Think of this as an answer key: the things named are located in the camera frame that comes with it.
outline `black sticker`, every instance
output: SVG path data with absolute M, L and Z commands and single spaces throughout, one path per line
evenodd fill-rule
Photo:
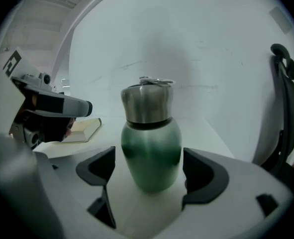
M 15 50 L 14 53 L 10 56 L 8 59 L 7 63 L 3 67 L 3 70 L 6 68 L 6 75 L 10 77 L 12 74 L 13 70 L 19 63 L 19 61 L 22 59 L 22 57 L 19 55 L 19 53 Z

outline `book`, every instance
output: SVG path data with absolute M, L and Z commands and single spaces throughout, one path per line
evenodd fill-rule
M 76 121 L 71 128 L 71 135 L 63 141 L 55 143 L 87 142 L 100 126 L 100 118 Z

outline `stainless steel lid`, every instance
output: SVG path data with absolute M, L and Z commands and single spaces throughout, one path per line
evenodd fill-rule
M 121 91 L 126 119 L 134 123 L 155 123 L 171 118 L 174 81 L 140 78 L 140 84 Z

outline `bottle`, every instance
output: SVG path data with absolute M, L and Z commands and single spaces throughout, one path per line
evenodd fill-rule
M 121 147 L 137 186 L 149 193 L 169 188 L 177 178 L 181 132 L 171 117 L 170 80 L 140 78 L 121 91 L 126 120 Z

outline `ceiling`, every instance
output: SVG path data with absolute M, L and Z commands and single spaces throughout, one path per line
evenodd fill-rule
M 80 1 L 22 0 L 0 43 L 0 64 L 20 47 L 36 67 L 48 71 L 61 26 Z

